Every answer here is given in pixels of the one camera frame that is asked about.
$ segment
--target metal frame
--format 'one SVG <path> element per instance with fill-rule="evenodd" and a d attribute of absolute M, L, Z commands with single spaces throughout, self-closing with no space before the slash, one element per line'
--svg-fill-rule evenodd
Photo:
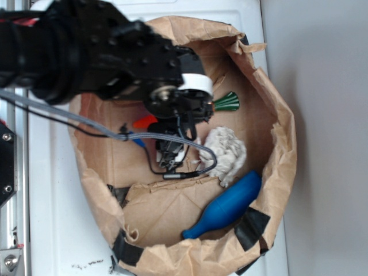
<path fill-rule="evenodd" d="M 6 10 L 29 9 L 29 0 L 0 0 L 0 8 Z M 13 89 L 27 96 L 24 89 Z M 5 260 L 10 255 L 17 257 L 17 269 L 6 275 L 30 276 L 29 199 L 28 199 L 28 115 L 13 105 L 0 101 L 0 118 L 17 135 L 14 141 L 15 195 L 0 209 L 0 268 L 6 269 Z"/>

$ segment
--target bolt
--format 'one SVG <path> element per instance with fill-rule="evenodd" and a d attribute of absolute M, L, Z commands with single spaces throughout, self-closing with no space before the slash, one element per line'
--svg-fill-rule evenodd
<path fill-rule="evenodd" d="M 162 49 L 163 49 L 165 52 L 168 52 L 168 51 L 171 49 L 171 47 L 170 47 L 170 45 L 165 44 L 165 45 L 162 47 Z"/>
<path fill-rule="evenodd" d="M 6 141 L 6 142 L 10 142 L 12 141 L 13 137 L 10 133 L 4 133 L 2 135 L 2 140 Z"/>
<path fill-rule="evenodd" d="M 160 91 L 158 94 L 159 98 L 164 102 L 168 100 L 169 95 L 170 95 L 170 92 L 167 90 Z"/>
<path fill-rule="evenodd" d="M 137 46 L 138 47 L 143 47 L 144 46 L 144 42 L 142 40 L 138 40 L 137 41 Z"/>
<path fill-rule="evenodd" d="M 6 187 L 4 187 L 5 192 L 9 193 L 13 190 L 13 188 L 10 185 L 7 185 Z"/>
<path fill-rule="evenodd" d="M 90 39 L 93 44 L 97 44 L 99 42 L 99 38 L 95 34 L 92 34 Z"/>
<path fill-rule="evenodd" d="M 14 255 L 9 255 L 8 257 L 5 258 L 4 264 L 7 267 L 7 269 L 9 269 L 9 271 L 12 272 L 14 268 L 17 267 L 18 258 L 15 257 Z"/>
<path fill-rule="evenodd" d="M 171 68 L 175 68 L 177 66 L 177 63 L 174 61 L 174 60 L 170 60 L 168 62 L 168 65 L 171 67 Z"/>
<path fill-rule="evenodd" d="M 116 46 L 117 45 L 117 40 L 114 39 L 113 37 L 109 38 L 109 44 L 111 46 Z"/>
<path fill-rule="evenodd" d="M 146 57 L 144 59 L 142 59 L 140 62 L 141 62 L 142 65 L 147 65 L 149 63 L 149 61 Z"/>

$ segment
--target metal bracket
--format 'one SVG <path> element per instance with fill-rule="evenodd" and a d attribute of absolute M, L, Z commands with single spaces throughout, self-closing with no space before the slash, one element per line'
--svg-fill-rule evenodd
<path fill-rule="evenodd" d="M 21 275 L 17 270 L 21 270 L 24 264 L 22 257 L 22 249 L 0 250 L 0 276 Z"/>
<path fill-rule="evenodd" d="M 16 136 L 0 123 L 0 208 L 16 193 L 14 181 L 14 156 Z"/>

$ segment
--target white rope toy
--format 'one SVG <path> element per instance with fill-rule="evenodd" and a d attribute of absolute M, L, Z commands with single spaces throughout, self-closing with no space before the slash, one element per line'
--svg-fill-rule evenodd
<path fill-rule="evenodd" d="M 243 166 L 247 157 L 247 150 L 244 142 L 239 140 L 232 129 L 219 126 L 212 129 L 204 146 L 212 149 L 217 156 L 217 166 L 207 172 L 210 177 L 218 177 L 222 187 L 228 187 L 234 175 Z M 200 152 L 202 167 L 208 167 L 213 163 L 211 156 L 205 151 Z"/>

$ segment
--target robotic arm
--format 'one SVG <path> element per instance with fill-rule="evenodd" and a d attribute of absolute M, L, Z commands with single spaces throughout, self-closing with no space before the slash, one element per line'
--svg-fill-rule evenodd
<path fill-rule="evenodd" d="M 213 115 L 212 81 L 199 57 L 110 3 L 59 0 L 45 12 L 1 10 L 0 37 L 0 87 L 31 89 L 50 105 L 83 92 L 143 101 L 158 119 L 149 132 L 187 140 Z M 174 175 L 183 144 L 157 140 L 156 149 L 160 167 Z"/>

